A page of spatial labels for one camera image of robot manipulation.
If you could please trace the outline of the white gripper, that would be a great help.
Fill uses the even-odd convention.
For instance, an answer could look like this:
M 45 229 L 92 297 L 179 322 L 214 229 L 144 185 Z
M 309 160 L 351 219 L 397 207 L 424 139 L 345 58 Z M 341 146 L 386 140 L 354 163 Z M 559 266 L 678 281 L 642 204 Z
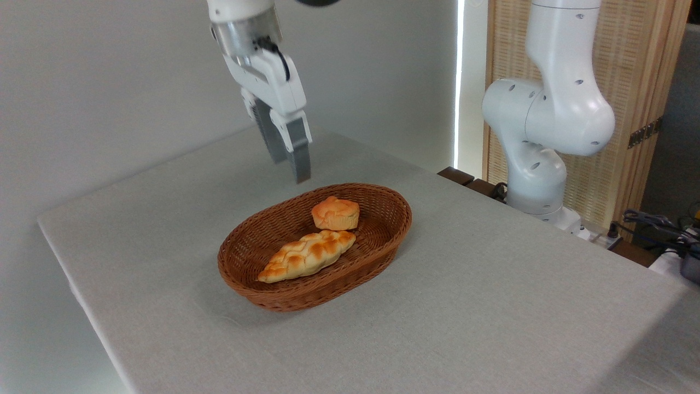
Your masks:
M 227 55 L 224 60 L 241 87 L 248 115 L 255 120 L 273 162 L 290 162 L 298 184 L 310 179 L 312 135 L 303 111 L 307 98 L 294 62 L 264 48 L 242 63 Z

